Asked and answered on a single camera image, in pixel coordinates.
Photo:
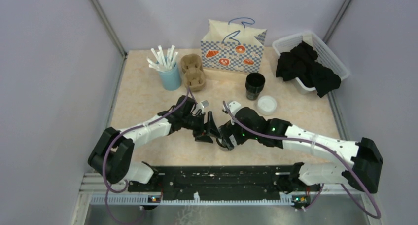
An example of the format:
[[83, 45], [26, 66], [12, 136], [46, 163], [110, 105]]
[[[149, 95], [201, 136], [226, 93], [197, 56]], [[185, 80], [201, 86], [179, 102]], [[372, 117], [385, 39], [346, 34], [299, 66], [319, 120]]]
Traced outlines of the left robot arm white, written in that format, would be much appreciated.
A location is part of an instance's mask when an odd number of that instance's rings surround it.
[[154, 176], [156, 170], [146, 163], [133, 162], [135, 149], [182, 128], [191, 130], [197, 142], [213, 143], [214, 138], [221, 137], [212, 112], [198, 110], [193, 113], [194, 109], [195, 101], [182, 95], [170, 110], [158, 113], [149, 121], [130, 129], [107, 128], [87, 160], [89, 166], [105, 175], [110, 184], [135, 181], [144, 191], [154, 191], [158, 186], [158, 179]]

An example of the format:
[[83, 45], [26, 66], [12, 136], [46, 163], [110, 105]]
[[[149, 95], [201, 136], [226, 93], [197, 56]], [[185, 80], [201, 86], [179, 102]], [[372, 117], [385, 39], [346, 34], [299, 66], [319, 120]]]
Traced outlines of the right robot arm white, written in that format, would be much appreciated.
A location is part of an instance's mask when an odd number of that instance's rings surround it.
[[323, 164], [296, 163], [289, 178], [294, 191], [330, 183], [377, 193], [383, 157], [373, 140], [363, 137], [360, 141], [346, 141], [322, 136], [286, 120], [265, 119], [237, 102], [224, 106], [223, 111], [231, 119], [219, 128], [219, 144], [228, 150], [255, 140], [266, 147], [301, 151], [328, 161]]

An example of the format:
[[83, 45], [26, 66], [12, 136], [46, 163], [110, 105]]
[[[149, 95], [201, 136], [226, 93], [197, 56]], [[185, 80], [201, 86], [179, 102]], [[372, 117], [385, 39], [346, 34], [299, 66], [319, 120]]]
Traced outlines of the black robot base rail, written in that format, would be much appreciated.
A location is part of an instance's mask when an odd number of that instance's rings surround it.
[[268, 166], [156, 166], [146, 184], [129, 181], [128, 192], [155, 192], [164, 202], [264, 202], [281, 201], [286, 194], [300, 192], [291, 204], [309, 204], [310, 192], [321, 186], [308, 186], [298, 179], [295, 165]]

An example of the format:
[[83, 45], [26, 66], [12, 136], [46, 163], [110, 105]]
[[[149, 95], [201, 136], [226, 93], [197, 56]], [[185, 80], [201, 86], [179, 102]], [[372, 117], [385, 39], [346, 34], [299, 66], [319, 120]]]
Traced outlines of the black coffee cup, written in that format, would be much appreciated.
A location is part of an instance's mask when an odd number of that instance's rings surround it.
[[233, 145], [233, 143], [229, 139], [217, 138], [216, 142], [221, 147], [221, 149], [224, 150], [224, 151], [232, 151], [235, 148], [235, 146]]

